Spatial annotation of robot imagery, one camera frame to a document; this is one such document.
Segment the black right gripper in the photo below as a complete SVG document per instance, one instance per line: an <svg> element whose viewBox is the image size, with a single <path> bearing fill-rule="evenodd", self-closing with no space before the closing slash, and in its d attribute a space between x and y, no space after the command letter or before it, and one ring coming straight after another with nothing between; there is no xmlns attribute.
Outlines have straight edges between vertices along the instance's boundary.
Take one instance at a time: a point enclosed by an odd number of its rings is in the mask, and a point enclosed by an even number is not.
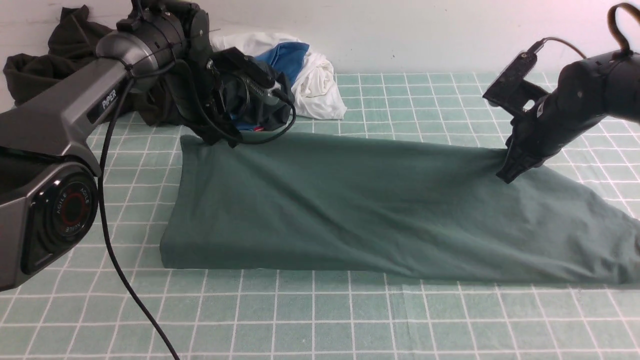
<svg viewBox="0 0 640 360"><path fill-rule="evenodd" d="M556 89L513 127L496 177L507 184L514 182L609 116L608 81L620 62L613 55L598 55L565 66Z"/></svg>

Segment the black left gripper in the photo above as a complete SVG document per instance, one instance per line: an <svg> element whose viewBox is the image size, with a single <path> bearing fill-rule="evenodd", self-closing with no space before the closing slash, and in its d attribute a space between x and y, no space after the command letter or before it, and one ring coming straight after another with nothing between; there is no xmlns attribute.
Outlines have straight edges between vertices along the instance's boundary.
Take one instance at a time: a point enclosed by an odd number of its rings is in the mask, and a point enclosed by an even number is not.
<svg viewBox="0 0 640 360"><path fill-rule="evenodd" d="M165 75L171 97L167 123L185 126L212 146L226 141L231 148L243 137L231 127L224 103L222 76L210 43L210 17L205 10L166 10L178 39L172 40L177 62Z"/></svg>

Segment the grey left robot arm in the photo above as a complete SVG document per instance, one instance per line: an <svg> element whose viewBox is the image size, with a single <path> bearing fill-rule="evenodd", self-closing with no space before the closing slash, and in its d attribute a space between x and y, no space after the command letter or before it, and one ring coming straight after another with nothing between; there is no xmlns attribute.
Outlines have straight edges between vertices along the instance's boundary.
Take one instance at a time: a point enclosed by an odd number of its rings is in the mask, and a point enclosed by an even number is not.
<svg viewBox="0 0 640 360"><path fill-rule="evenodd" d="M1 114L0 287L23 283L89 232L103 176L87 139L114 125L128 94L164 82L183 118L209 145L224 139L222 83L214 71L210 16L183 0L134 0L99 40L96 59Z"/></svg>

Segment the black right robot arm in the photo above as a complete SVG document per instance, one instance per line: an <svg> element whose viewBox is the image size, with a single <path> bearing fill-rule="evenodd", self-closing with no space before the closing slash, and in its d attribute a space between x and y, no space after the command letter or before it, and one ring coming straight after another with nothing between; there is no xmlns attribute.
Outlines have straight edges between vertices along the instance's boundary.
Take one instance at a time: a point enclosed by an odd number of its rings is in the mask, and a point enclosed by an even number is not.
<svg viewBox="0 0 640 360"><path fill-rule="evenodd" d="M522 52L483 94L491 106L512 115L507 155L497 172L505 183L541 167L607 116L640 119L638 54L610 52L570 63L551 92L526 80L536 63L535 53Z"/></svg>

